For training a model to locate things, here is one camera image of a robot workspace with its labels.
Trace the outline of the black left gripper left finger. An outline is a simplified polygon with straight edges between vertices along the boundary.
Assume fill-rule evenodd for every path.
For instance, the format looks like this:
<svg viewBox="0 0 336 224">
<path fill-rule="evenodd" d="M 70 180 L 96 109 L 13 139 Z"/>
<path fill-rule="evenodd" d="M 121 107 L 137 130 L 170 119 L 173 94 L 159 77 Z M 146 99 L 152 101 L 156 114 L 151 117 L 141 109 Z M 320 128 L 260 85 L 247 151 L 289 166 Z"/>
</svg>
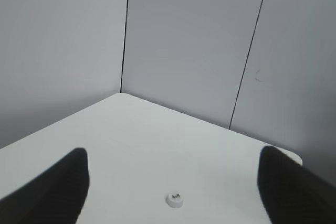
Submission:
<svg viewBox="0 0 336 224">
<path fill-rule="evenodd" d="M 76 223 L 89 185 L 87 152 L 75 148 L 1 199 L 1 223 Z"/>
</svg>

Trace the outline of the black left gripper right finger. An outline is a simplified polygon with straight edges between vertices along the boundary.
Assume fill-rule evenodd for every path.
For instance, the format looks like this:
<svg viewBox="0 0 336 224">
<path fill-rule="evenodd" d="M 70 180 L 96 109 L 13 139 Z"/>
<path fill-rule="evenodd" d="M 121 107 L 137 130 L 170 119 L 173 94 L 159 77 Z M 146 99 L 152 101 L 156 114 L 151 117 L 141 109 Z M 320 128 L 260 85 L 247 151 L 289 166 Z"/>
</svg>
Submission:
<svg viewBox="0 0 336 224">
<path fill-rule="evenodd" d="M 271 223 L 335 223 L 335 187 L 273 146 L 260 152 L 257 186 Z"/>
</svg>

